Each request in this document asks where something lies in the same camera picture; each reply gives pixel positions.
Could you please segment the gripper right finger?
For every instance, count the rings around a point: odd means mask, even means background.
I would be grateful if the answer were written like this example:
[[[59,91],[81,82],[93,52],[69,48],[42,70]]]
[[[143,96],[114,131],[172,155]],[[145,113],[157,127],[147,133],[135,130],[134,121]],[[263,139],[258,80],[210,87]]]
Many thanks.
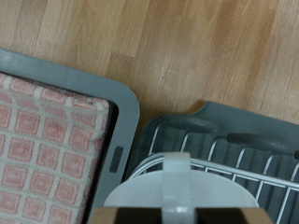
[[[273,224],[262,208],[197,208],[196,224]]]

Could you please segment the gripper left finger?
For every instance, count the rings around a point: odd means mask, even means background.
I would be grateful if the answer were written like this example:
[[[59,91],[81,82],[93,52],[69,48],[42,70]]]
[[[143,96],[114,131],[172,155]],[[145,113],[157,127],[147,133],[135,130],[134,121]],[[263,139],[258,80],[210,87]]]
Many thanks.
[[[162,224],[159,208],[99,207],[89,224]]]

